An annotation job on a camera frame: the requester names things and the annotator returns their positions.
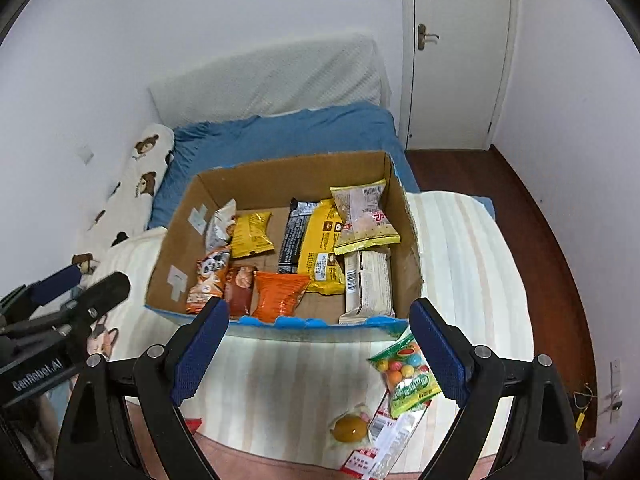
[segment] door handle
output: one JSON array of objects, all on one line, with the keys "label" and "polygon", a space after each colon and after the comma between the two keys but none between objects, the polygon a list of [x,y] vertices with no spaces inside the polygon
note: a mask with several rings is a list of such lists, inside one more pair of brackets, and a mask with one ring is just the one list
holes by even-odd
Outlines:
[{"label": "door handle", "polygon": [[436,38],[440,39],[440,36],[437,34],[427,34],[427,27],[425,27],[424,23],[418,24],[418,50],[424,50],[424,43],[427,38]]}]

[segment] blue gripper pad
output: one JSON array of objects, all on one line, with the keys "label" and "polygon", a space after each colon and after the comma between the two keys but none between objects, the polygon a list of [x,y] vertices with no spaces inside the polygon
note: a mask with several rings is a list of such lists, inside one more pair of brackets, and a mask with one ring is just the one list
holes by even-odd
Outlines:
[{"label": "blue gripper pad", "polygon": [[[228,305],[223,300],[216,301],[215,307],[210,310],[204,321],[199,319],[200,315],[193,320],[192,323],[201,322],[202,324],[174,367],[174,387],[171,390],[171,398],[176,406],[180,406],[184,399],[190,399],[195,395],[229,326]],[[187,327],[189,325],[180,327],[178,330]]]},{"label": "blue gripper pad", "polygon": [[[469,396],[469,373],[421,301],[414,301],[409,310],[411,332],[433,370],[444,396],[455,400],[458,407],[462,408]],[[439,321],[448,328],[442,318]]]}]

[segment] striped tablecloth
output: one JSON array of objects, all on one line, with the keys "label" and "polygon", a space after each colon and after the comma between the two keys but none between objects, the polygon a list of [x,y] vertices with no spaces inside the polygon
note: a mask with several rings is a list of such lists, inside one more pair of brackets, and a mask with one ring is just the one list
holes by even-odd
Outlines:
[{"label": "striped tablecloth", "polygon": [[[418,233],[423,295],[473,344],[503,357],[531,360],[533,337],[524,286],[497,225],[471,197],[450,192],[408,194]],[[129,299],[110,313],[120,330],[111,359],[140,355],[165,343],[176,326],[144,308],[146,285],[164,228],[111,249],[94,280],[120,270],[129,275]],[[332,419],[365,402],[375,409],[384,386],[366,359],[388,346],[372,343],[293,343],[227,336],[193,399],[181,410],[202,418],[200,432],[257,456],[339,468],[348,455],[327,446]],[[495,454],[508,416],[503,399],[482,456]],[[392,472],[422,470],[456,413],[438,396]]]}]

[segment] white door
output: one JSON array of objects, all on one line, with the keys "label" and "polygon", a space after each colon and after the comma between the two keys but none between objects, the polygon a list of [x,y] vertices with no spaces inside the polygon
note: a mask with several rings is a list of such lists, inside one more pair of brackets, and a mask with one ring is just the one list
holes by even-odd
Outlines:
[{"label": "white door", "polygon": [[[502,78],[509,13],[510,0],[415,0],[408,149],[484,148]],[[426,29],[423,50],[418,49],[420,24]]]}]

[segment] blue blanket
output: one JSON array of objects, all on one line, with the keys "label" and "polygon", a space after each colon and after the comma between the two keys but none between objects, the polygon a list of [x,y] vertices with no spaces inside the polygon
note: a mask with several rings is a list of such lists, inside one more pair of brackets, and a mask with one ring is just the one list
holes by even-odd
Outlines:
[{"label": "blue blanket", "polygon": [[391,113],[369,103],[176,128],[174,160],[154,199],[148,228],[169,225],[189,182],[201,171],[254,160],[372,150],[391,156],[407,192],[420,191]]}]

